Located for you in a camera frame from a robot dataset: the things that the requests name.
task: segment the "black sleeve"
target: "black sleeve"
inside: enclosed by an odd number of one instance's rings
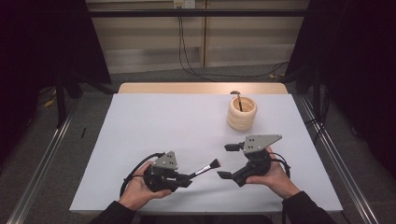
[[[283,208],[292,224],[335,224],[329,214],[303,191],[283,201]]]
[[[118,202],[111,203],[108,208],[89,224],[131,224],[135,211],[132,211]]]

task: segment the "wall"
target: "wall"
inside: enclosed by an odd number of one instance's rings
[[[173,1],[86,0],[95,9],[173,8]],[[308,0],[196,0],[196,8],[305,9]],[[94,18],[110,74],[180,68],[178,18]],[[192,67],[290,59],[303,18],[182,18]]]

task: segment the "person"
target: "person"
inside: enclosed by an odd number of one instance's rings
[[[267,147],[270,156],[272,149]],[[143,175],[151,161],[140,167],[135,175]],[[281,197],[283,207],[292,224],[334,224],[334,220],[322,208],[318,207],[304,192],[299,190],[288,178],[279,162],[272,161],[271,168],[266,175],[254,175],[247,178],[247,184],[264,185]],[[90,224],[130,224],[134,219],[135,211],[142,208],[150,200],[161,199],[172,193],[169,189],[152,192],[146,186],[141,176],[134,177],[127,189],[117,202],[113,202]]]

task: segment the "electrical outlet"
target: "electrical outlet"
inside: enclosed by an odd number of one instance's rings
[[[184,8],[184,0],[174,0],[174,8]]]
[[[195,8],[195,0],[185,0],[184,8]]]

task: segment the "white tabletop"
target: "white tabletop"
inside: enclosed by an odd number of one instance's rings
[[[291,167],[291,179],[326,211],[340,211],[323,164],[288,94],[250,94],[258,105],[253,127],[240,133],[226,122],[230,94],[114,95],[91,159],[70,207],[100,212],[119,198],[120,186],[134,167],[155,152],[176,152],[178,172],[189,175],[219,159],[221,167],[197,176],[187,188],[153,200],[139,212],[156,215],[263,214],[282,209],[281,199],[264,186],[239,188],[216,171],[235,172],[247,159],[227,152],[249,134],[281,134],[272,145]]]

